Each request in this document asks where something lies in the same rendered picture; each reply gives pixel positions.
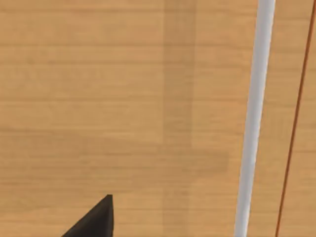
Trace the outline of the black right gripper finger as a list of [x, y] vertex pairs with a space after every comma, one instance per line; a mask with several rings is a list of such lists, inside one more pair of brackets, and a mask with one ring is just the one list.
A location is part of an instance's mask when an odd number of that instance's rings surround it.
[[113, 195], [106, 195], [61, 237], [114, 237]]

